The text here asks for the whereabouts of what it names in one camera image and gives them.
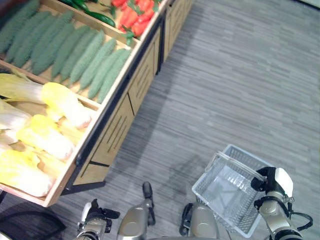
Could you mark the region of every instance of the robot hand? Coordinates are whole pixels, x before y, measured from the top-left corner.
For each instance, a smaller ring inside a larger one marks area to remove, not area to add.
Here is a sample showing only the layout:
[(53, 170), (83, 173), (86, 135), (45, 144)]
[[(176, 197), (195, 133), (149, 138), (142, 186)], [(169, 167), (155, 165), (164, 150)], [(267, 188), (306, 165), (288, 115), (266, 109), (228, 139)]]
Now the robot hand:
[(88, 202), (82, 211), (81, 222), (78, 223), (78, 236), (75, 240), (102, 240), (104, 233), (110, 233), (112, 220), (117, 219), (120, 212), (98, 206), (97, 199)]
[[(292, 210), (294, 184), (288, 173), (282, 168), (264, 167), (257, 171), (266, 177), (266, 181), (254, 178), (251, 187), (266, 196), (254, 202), (266, 222), (271, 240), (303, 240), (301, 230), (313, 225), (309, 215)], [(296, 214), (309, 219), (309, 223), (296, 228), (291, 221), (291, 215)]]

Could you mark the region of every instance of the slatted wooden panel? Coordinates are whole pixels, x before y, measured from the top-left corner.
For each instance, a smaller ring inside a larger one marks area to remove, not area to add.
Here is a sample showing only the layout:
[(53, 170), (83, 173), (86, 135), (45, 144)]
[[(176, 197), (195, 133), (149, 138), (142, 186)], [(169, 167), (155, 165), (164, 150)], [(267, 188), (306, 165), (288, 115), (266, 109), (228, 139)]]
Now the slatted wooden panel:
[(83, 174), (78, 176), (74, 184), (79, 185), (102, 182), (105, 179), (108, 171), (109, 167), (107, 166), (100, 166), (89, 163), (85, 167), (85, 171), (83, 172)]
[(167, 59), (191, 6), (192, 0), (176, 0), (167, 8), (164, 33), (164, 60)]
[(132, 85), (129, 89), (129, 97), (134, 114), (137, 114), (139, 107), (150, 87), (157, 72), (159, 59), (160, 29), (150, 42), (140, 64), (133, 74)]
[[(74, 182), (74, 185), (103, 181), (108, 171), (98, 168), (101, 166), (90, 166), (90, 162), (110, 166), (115, 159), (133, 120), (134, 114), (131, 108), (129, 97), (126, 95), (123, 99), (123, 102), (117, 109), (114, 117), (112, 117), (106, 124), (96, 149), (92, 152), (91, 157), (87, 160), (86, 164), (80, 171), (77, 179)], [(92, 171), (94, 168), (99, 170), (93, 177)]]

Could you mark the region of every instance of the red bell pepper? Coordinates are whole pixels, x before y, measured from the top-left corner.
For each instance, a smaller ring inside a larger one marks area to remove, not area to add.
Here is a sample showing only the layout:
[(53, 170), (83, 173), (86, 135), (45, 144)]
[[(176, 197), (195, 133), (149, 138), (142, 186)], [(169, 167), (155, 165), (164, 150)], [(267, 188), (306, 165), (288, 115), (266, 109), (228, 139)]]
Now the red bell pepper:
[(129, 17), (127, 20), (122, 24), (127, 29), (130, 28), (136, 21), (138, 20), (138, 13), (136, 13), (134, 10), (132, 10), (129, 14)]
[(133, 12), (131, 7), (127, 7), (123, 12), (122, 12), (122, 16), (120, 18), (120, 21), (118, 23), (118, 28), (122, 28), (122, 25), (125, 24), (125, 22), (128, 20), (129, 15), (131, 14), (131, 12)]
[(126, 1), (122, 6), (121, 6), (121, 12), (123, 12), (124, 10), (126, 10), (128, 7), (128, 2)]
[(136, 22), (135, 24), (133, 24), (131, 31), (133, 32), (134, 36), (140, 37), (144, 33), (148, 24), (149, 24), (149, 21), (145, 21), (141, 23)]
[(151, 5), (144, 12), (144, 14), (138, 17), (138, 20), (137, 20), (138, 23), (149, 21), (152, 18), (152, 16), (155, 14), (155, 11), (153, 10), (154, 4), (155, 4), (154, 1), (152, 1)]
[(149, 6), (152, 4), (153, 0), (139, 0), (137, 4), (142, 12), (145, 12)]
[(121, 7), (127, 0), (112, 0), (111, 4), (117, 8)]

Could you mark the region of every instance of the produce display stand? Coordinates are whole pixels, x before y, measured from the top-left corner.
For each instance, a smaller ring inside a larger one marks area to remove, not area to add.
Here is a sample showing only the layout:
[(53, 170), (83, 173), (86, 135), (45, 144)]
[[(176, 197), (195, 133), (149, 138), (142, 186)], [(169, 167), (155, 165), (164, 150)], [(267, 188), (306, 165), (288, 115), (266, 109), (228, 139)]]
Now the produce display stand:
[[(120, 30), (57, 0), (40, 2), (41, 11), (52, 13), (73, 11), (76, 25), (88, 25), (93, 29), (103, 30), (106, 38), (116, 39), (117, 46), (126, 46), (127, 39)], [(109, 4), (110, 1), (105, 0), (103, 3)], [(102, 11), (102, 6), (98, 3), (92, 2), (88, 6), (90, 10)], [(74, 129), (66, 122), (59, 123), (62, 126), (62, 133), (68, 136), (76, 147), (66, 160), (63, 171), (57, 173), (56, 181), (47, 196), (34, 197), (4, 184), (0, 184), (0, 189), (48, 207), (56, 203), (61, 195), (104, 186), (109, 167), (138, 113), (154, 76), (168, 57), (191, 6), (192, 0), (162, 0), (142, 36), (131, 41), (131, 55), (103, 102), (99, 104), (95, 99), (88, 99), (86, 91), (77, 95), (79, 101), (91, 110), (92, 121), (84, 131)], [(17, 69), (37, 83), (45, 84), (50, 80), (50, 70), (34, 75), (24, 68), (17, 68), (5, 62), (1, 56), (0, 67)], [(77, 85), (71, 88), (74, 92), (78, 89)], [(45, 111), (43, 106), (35, 103), (18, 102), (16, 107), (32, 114)]]

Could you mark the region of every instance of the gray carpet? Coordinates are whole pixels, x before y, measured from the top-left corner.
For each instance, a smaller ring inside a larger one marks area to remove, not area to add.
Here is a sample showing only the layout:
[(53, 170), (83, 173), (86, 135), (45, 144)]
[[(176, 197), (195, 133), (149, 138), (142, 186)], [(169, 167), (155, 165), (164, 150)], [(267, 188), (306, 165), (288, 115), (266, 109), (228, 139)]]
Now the gray carpet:
[[(314, 219), (302, 233), (320, 239), (319, 40), (319, 11), (292, 0), (194, 0), (106, 186), (63, 196), (50, 208), (67, 225), (62, 238), (73, 239), (93, 198), (122, 218), (142, 200), (144, 181), (156, 206), (148, 237), (177, 236), (182, 209), (195, 199), (192, 185), (216, 151), (234, 144), (288, 171), (294, 209)], [(22, 202), (7, 196), (0, 211)], [(251, 239), (267, 235), (261, 221)]]

